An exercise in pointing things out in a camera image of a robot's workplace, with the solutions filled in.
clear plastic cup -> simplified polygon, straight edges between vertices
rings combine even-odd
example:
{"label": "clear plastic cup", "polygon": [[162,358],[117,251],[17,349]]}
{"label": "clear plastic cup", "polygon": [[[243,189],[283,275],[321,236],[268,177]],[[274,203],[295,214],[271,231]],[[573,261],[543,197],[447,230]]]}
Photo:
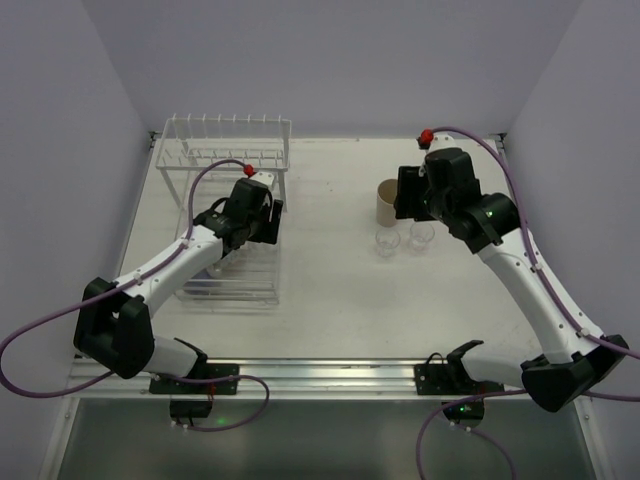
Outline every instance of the clear plastic cup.
{"label": "clear plastic cup", "polygon": [[400,234],[393,228],[381,228],[376,232],[376,251],[381,257],[394,255],[398,245],[400,245]]}
{"label": "clear plastic cup", "polygon": [[416,222],[409,230],[409,248],[414,253],[425,253],[435,237],[436,231],[428,222]]}

red connector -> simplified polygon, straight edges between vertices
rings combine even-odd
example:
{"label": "red connector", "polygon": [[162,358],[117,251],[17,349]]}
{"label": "red connector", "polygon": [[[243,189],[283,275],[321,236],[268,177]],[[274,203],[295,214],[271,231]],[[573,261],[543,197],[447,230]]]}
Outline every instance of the red connector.
{"label": "red connector", "polygon": [[244,172],[244,174],[247,177],[253,177],[256,173],[255,169],[253,168],[253,165],[247,163],[244,168],[242,169],[242,171]]}
{"label": "red connector", "polygon": [[428,150],[431,142],[433,142],[433,132],[428,128],[425,128],[417,138],[417,140],[418,146],[421,150]]}

white wall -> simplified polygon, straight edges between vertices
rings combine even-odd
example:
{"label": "white wall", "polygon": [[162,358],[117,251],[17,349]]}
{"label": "white wall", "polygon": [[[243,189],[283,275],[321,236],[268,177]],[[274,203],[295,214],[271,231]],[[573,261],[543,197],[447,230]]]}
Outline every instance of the white wall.
{"label": "white wall", "polygon": [[[115,273],[146,133],[76,0],[14,0],[0,15],[0,337]],[[74,316],[9,347],[16,383],[61,388]],[[36,478],[59,400],[0,388],[0,478]]]}
{"label": "white wall", "polygon": [[[640,2],[585,0],[507,136],[538,244],[584,310],[640,349]],[[625,359],[597,391],[640,395]],[[596,401],[619,479],[640,405]]]}
{"label": "white wall", "polygon": [[297,136],[505,131],[580,0],[84,0],[149,128],[282,114]]}

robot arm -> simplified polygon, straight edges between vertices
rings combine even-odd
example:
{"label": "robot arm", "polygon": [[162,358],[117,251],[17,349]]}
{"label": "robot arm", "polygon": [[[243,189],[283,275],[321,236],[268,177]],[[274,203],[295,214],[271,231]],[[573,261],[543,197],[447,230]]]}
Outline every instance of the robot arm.
{"label": "robot arm", "polygon": [[[222,213],[216,211],[220,203],[216,202],[199,214],[188,238],[189,230],[149,262],[113,282],[97,278],[89,283],[83,300],[137,280],[134,286],[80,310],[75,347],[122,378],[140,372],[197,377],[207,356],[181,340],[154,336],[151,319],[185,282],[245,242],[276,243],[282,202],[274,201],[270,193],[274,180],[265,172],[238,180]],[[168,261],[180,244],[187,248]],[[143,280],[141,274],[150,271],[155,273]]]}
{"label": "robot arm", "polygon": [[456,349],[447,375],[472,381],[524,386],[540,406],[557,411],[602,380],[622,355],[598,346],[576,332],[549,296],[533,263],[544,272],[564,305],[580,318],[583,331],[627,348],[619,335],[604,337],[584,315],[553,274],[531,239],[536,259],[527,258],[518,210],[500,193],[483,195],[470,156],[440,135],[418,139],[427,150],[421,167],[400,167],[396,217],[437,220],[498,276],[533,328],[539,355],[512,347],[473,341]]}

white wire rack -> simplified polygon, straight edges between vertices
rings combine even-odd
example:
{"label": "white wire rack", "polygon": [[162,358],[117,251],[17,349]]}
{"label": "white wire rack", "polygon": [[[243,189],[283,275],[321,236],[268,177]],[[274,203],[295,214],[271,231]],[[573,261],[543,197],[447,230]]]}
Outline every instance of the white wire rack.
{"label": "white wire rack", "polygon": [[[167,120],[157,143],[156,168],[178,205],[176,238],[186,229],[187,194],[199,171],[217,160],[236,158],[276,177],[275,198],[286,210],[285,173],[289,169],[291,122],[282,118],[191,115]],[[205,175],[194,197],[194,212],[208,209],[213,201],[228,197],[242,175],[234,165],[223,165]],[[214,268],[189,280],[176,296],[190,306],[212,306],[216,301],[278,302],[280,241],[277,245],[248,243]]]}
{"label": "white wire rack", "polygon": [[[276,176],[274,196],[284,202],[286,211],[285,173],[289,170],[290,137],[291,121],[282,117],[174,115],[167,120],[162,132],[156,168],[176,204],[182,208],[184,198],[178,192],[186,173],[198,172],[217,160],[236,158]],[[237,169],[223,166],[216,172]]]}
{"label": "white wire rack", "polygon": [[[183,197],[196,175],[196,172],[188,172],[187,188],[181,192]],[[194,212],[202,212],[216,199],[228,197],[240,175],[239,171],[205,175],[194,196]],[[186,209],[181,208],[179,212],[175,238],[184,233],[189,222]],[[176,292],[176,296],[191,306],[207,308],[210,300],[277,304],[282,232],[278,237],[276,245],[246,243],[215,266],[195,275]]]}

